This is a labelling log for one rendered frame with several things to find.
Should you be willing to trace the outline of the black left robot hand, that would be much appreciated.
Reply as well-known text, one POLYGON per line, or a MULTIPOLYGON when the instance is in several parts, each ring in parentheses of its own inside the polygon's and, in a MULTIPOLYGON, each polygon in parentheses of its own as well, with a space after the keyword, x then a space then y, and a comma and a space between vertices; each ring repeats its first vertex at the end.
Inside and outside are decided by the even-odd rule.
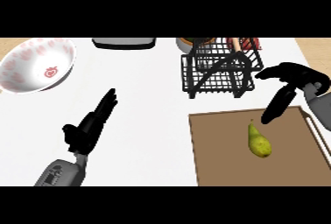
POLYGON ((101 97, 95 109, 87 113, 78 126, 73 126, 72 124, 63 126, 61 130, 69 152, 87 155, 92 151, 103 125, 109 119, 116 104, 115 89, 112 88, 101 97))

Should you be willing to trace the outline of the red and tan object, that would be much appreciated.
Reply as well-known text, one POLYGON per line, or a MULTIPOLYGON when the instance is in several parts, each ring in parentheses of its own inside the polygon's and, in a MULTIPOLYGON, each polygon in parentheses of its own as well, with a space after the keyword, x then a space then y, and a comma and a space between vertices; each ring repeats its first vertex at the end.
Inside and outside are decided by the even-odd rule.
POLYGON ((258 38, 227 38, 225 45, 234 52, 261 49, 258 38))

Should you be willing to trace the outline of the yellow-green pear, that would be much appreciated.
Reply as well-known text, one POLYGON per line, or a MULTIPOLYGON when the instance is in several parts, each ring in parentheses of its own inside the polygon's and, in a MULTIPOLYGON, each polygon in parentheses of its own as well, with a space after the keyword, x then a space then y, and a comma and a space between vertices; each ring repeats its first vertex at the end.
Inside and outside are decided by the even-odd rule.
POLYGON ((254 127, 252 122, 248 124, 248 148, 258 158, 267 158, 271 154, 270 142, 254 127))

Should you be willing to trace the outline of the grey and black appliance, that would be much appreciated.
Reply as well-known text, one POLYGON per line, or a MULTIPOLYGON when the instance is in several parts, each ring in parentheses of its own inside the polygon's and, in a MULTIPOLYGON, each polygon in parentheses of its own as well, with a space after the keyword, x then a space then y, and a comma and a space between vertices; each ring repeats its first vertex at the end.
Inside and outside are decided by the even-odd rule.
POLYGON ((143 50, 155 46, 155 38, 92 38, 97 48, 112 50, 143 50))

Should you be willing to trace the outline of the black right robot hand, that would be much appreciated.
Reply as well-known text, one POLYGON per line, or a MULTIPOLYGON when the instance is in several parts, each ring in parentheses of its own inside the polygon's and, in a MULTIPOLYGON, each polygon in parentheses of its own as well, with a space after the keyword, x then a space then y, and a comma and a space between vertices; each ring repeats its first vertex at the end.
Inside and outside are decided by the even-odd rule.
POLYGON ((277 66, 267 67, 255 75, 255 78, 261 80, 277 78, 280 82, 286 83, 277 90, 262 112, 262 124, 267 124, 283 114, 285 109, 295 98, 295 90, 299 89, 302 91, 302 87, 307 83, 316 84, 319 82, 322 84, 322 87, 316 91, 316 96, 324 95, 326 90, 331 88, 331 79, 327 76, 310 67, 293 62, 282 62, 277 66))

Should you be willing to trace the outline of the white bowl with pink print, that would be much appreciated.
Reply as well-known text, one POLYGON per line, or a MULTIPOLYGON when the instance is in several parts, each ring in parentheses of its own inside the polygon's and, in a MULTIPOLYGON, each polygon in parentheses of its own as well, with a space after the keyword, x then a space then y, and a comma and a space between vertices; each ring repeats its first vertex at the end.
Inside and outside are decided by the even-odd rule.
POLYGON ((0 90, 13 95, 48 90, 69 76, 75 59, 69 38, 30 38, 0 60, 0 90))

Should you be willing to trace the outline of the brown wooden tray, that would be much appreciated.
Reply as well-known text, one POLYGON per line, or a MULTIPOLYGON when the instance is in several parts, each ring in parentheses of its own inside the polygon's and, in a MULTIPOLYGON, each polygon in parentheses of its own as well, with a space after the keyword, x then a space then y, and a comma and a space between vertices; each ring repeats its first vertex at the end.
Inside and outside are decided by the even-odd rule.
POLYGON ((259 109, 189 116, 200 186, 331 186, 324 140, 311 116, 289 107, 261 123, 259 109))

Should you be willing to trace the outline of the white pot with plant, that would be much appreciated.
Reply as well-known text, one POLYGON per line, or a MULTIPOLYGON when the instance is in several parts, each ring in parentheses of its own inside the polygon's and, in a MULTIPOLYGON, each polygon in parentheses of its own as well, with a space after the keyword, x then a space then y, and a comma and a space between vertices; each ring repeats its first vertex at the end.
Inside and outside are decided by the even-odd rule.
MULTIPOLYGON (((215 38, 206 38, 203 44, 208 45, 214 42, 215 38)), ((175 38, 175 45, 183 53, 189 53, 191 50, 193 39, 175 38)))

